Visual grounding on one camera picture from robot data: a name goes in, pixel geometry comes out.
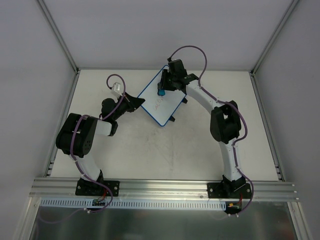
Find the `blue whiteboard eraser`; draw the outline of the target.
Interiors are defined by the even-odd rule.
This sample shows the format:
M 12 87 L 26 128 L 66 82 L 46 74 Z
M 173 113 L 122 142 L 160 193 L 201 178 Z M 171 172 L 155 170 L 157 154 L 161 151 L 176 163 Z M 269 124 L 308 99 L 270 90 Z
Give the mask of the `blue whiteboard eraser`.
M 161 96 L 161 97 L 165 96 L 166 95 L 165 90 L 164 89 L 158 89 L 157 95 Z

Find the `blue framed whiteboard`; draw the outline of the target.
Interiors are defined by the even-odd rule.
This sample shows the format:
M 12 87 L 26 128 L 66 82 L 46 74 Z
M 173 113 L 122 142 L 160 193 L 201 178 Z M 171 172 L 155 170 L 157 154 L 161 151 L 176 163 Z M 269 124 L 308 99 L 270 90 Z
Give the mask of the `blue framed whiteboard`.
M 164 96 L 158 95 L 158 83 L 161 80 L 162 71 L 168 69 L 169 66 L 164 65 L 137 96 L 145 99 L 141 107 L 161 127 L 164 127 L 168 121 L 173 120 L 173 114 L 183 100 L 186 100 L 186 94 L 179 90 L 165 91 Z

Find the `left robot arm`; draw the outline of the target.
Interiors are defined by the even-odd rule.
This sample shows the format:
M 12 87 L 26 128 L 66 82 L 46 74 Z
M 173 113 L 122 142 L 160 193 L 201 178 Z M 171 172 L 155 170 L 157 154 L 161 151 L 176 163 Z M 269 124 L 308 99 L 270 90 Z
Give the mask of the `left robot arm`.
M 70 113 L 59 131 L 55 145 L 76 164 L 81 179 L 93 195 L 104 191 L 102 170 L 96 165 L 90 151 L 97 135 L 112 137 L 118 129 L 118 118 L 132 113 L 145 102 L 144 98 L 133 97 L 128 93 L 117 100 L 106 98 L 101 103 L 100 118 Z

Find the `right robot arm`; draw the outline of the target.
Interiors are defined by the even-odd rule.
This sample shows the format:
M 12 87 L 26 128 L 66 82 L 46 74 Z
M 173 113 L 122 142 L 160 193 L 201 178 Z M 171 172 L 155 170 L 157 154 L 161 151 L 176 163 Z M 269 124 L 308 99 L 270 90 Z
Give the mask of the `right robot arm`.
M 242 129 L 238 105 L 235 101 L 220 101 L 200 86 L 195 74 L 187 73 L 181 59 L 168 58 L 168 69 L 161 73 L 157 84 L 158 95 L 166 91 L 182 91 L 196 100 L 210 114 L 210 133 L 219 143 L 222 160 L 222 181 L 208 185 L 209 198 L 249 199 L 252 196 L 251 185 L 241 171 L 237 159 L 236 142 Z

